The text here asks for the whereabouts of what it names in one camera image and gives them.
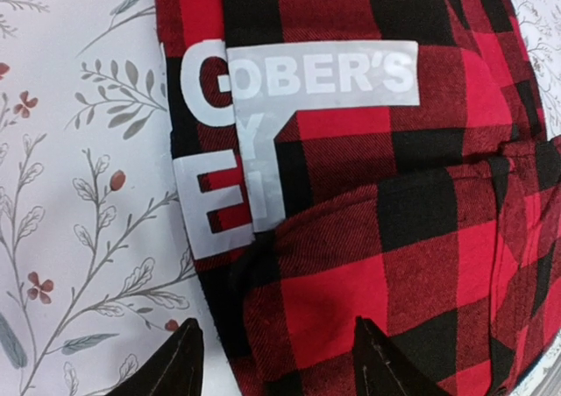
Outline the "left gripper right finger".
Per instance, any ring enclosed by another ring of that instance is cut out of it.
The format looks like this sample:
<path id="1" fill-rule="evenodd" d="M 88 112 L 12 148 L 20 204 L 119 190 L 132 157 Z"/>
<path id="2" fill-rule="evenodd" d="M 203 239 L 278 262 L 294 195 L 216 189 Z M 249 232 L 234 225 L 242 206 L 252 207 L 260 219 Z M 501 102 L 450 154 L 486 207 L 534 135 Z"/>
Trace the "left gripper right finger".
<path id="1" fill-rule="evenodd" d="M 356 318 L 352 358 L 357 395 L 448 395 L 417 370 L 371 319 Z"/>

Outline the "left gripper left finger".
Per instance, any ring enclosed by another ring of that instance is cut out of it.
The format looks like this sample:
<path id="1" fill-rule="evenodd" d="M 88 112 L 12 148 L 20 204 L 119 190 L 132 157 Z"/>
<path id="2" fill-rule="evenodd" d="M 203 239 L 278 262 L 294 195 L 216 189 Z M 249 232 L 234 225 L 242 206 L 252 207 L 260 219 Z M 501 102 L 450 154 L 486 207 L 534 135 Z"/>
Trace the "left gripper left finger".
<path id="1" fill-rule="evenodd" d="M 188 318 L 131 377 L 108 396 L 201 396 L 203 333 Z"/>

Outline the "red black plaid shirt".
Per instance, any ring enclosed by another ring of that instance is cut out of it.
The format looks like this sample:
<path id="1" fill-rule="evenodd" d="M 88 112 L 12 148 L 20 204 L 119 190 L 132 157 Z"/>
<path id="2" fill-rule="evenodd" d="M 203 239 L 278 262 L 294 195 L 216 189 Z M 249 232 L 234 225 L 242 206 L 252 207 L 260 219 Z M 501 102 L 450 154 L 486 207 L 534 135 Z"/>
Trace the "red black plaid shirt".
<path id="1" fill-rule="evenodd" d="M 244 395 L 357 395 L 371 319 L 448 395 L 560 329 L 560 142 L 511 0 L 155 0 L 188 241 Z"/>

